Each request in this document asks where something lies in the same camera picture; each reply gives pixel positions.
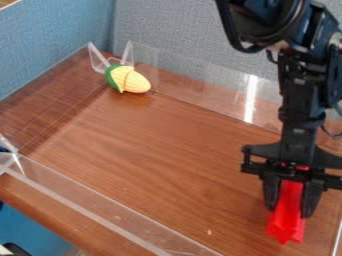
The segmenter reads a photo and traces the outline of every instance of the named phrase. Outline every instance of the wooden surface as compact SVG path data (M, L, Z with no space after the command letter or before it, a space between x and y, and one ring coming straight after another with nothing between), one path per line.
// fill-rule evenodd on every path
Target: wooden surface
M164 71L163 77L164 86L179 81ZM264 235L260 182L239 173L240 147L276 141L276 133L160 93L119 94L92 72L87 52L0 110L1 132L25 155L223 255L329 255L338 191L325 193L302 245L281 246ZM148 255L12 177L0 178L0 192L93 255Z

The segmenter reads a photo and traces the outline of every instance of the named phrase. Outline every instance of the black robotic arm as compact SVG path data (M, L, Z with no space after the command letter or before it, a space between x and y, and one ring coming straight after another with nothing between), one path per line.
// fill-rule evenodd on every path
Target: black robotic arm
M326 109L342 99L342 34L326 7L311 0L216 0L228 41L244 53L266 49L278 64L283 123L278 143L247 145L242 172L263 180L264 202L275 209L283 180L303 183L302 218L314 214L322 192L342 189L342 158L317 146ZM251 160L262 157L264 162Z

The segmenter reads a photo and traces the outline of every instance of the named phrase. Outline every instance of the yellow corn cob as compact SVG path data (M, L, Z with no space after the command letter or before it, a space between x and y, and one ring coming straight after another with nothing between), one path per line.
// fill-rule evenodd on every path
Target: yellow corn cob
M132 67L116 64L105 71L110 85L120 92L143 93L151 89L151 84L146 77L138 73Z

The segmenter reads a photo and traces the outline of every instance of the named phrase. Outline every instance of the red object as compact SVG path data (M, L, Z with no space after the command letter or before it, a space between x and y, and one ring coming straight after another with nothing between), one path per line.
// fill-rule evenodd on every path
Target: red object
M268 217L266 233L275 237L281 244L290 240L303 242L305 219L301 218L301 200L303 184L283 181L275 211Z

